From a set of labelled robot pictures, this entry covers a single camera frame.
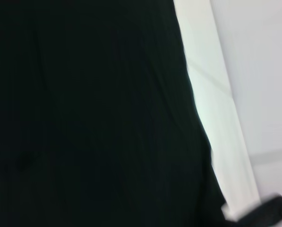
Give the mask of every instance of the white surface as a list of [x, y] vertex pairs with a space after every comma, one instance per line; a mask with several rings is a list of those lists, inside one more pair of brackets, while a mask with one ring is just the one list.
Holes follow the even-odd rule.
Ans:
[[230, 214], [240, 213], [259, 202], [246, 146], [233, 98], [188, 68], [197, 111], [213, 149], [214, 170], [228, 202]]
[[250, 155], [282, 149], [282, 0], [212, 0]]
[[197, 110], [234, 218], [259, 200], [209, 0], [175, 0]]

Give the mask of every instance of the black object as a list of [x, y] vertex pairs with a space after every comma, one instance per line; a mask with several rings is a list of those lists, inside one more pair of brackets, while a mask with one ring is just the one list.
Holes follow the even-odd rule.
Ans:
[[262, 205], [240, 219], [234, 227], [269, 227], [282, 221], [282, 196], [263, 202]]
[[224, 203], [171, 0], [0, 1], [0, 227], [225, 226]]

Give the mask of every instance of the white wall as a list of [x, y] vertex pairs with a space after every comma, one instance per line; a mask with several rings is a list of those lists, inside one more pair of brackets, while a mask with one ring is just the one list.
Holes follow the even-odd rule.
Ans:
[[189, 77], [213, 149], [214, 169], [233, 217], [259, 196], [209, 0], [175, 0]]
[[262, 196], [282, 194], [282, 0], [211, 0]]

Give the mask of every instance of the dark fabric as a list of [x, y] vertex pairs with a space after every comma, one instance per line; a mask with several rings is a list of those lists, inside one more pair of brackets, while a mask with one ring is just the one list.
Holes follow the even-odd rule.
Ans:
[[0, 1], [0, 226], [216, 226], [224, 203], [171, 0]]
[[276, 195], [241, 218], [235, 227], [275, 226], [282, 222], [282, 196]]

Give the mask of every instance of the dark green fabric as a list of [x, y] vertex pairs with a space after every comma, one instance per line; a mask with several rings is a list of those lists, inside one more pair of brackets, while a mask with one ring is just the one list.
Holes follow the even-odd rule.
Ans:
[[0, 2], [0, 226], [216, 226], [171, 0]]

